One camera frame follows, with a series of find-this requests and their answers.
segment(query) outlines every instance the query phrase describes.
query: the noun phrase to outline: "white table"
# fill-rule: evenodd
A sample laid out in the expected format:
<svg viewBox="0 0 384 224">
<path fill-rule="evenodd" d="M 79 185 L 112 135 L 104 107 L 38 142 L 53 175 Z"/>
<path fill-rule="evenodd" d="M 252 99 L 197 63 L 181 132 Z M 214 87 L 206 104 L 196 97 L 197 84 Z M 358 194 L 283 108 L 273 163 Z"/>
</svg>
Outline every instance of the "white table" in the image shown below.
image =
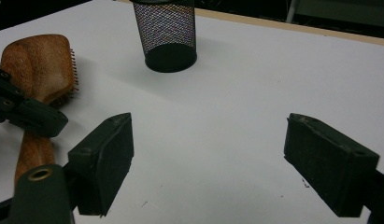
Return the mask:
<svg viewBox="0 0 384 224">
<path fill-rule="evenodd" d="M 196 18 L 197 63 L 149 70 L 130 4 L 95 0 L 0 32 L 6 45 L 65 35 L 80 91 L 56 159 L 104 119 L 132 112 L 135 157 L 105 218 L 77 223 L 366 223 L 338 218 L 283 159 L 290 113 L 321 119 L 381 156 L 384 46 Z M 12 196 L 22 131 L 0 124 L 0 202 Z"/>
</svg>

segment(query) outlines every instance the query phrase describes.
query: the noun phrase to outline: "mesh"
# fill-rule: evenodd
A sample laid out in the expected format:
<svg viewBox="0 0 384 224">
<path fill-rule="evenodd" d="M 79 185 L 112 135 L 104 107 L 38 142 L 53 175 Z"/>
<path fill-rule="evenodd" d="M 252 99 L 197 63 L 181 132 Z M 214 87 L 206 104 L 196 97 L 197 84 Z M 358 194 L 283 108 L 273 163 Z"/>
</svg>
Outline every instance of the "mesh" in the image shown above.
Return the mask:
<svg viewBox="0 0 384 224">
<path fill-rule="evenodd" d="M 144 53 L 164 44 L 183 44 L 195 49 L 194 1 L 168 5 L 134 3 Z"/>
</svg>

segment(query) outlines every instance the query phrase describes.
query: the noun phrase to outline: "pen holder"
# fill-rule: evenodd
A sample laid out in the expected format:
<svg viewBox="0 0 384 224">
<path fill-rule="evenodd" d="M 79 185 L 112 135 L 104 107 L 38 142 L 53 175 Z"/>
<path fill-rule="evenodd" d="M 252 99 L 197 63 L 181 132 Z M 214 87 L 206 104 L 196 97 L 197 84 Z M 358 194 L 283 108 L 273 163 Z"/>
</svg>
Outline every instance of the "pen holder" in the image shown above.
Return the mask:
<svg viewBox="0 0 384 224">
<path fill-rule="evenodd" d="M 171 73 L 197 60 L 193 0 L 131 0 L 145 54 L 153 71 Z"/>
</svg>

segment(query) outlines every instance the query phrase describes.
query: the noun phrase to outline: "black mesh pen holder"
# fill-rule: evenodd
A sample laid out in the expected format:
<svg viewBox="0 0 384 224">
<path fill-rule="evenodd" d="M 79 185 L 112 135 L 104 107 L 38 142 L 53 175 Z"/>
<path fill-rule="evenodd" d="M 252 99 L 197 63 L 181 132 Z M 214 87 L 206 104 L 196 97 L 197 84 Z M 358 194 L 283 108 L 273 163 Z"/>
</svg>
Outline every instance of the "black mesh pen holder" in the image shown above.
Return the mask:
<svg viewBox="0 0 384 224">
<path fill-rule="evenodd" d="M 193 0 L 131 0 L 148 68 L 171 73 L 197 60 Z"/>
</svg>

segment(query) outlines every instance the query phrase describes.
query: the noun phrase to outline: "wooden hairbrush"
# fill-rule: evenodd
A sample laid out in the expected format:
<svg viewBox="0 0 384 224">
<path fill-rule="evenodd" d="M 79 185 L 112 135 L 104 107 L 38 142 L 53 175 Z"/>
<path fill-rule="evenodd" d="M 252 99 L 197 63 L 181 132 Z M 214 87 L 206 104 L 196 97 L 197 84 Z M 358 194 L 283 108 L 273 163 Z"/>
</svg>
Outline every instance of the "wooden hairbrush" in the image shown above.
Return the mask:
<svg viewBox="0 0 384 224">
<path fill-rule="evenodd" d="M 0 67 L 10 73 L 11 84 L 25 91 L 25 97 L 46 104 L 62 104 L 76 89 L 74 54 L 63 35 L 36 35 L 9 44 Z M 24 132 L 15 173 L 22 174 L 39 165 L 54 164 L 49 138 Z"/>
</svg>

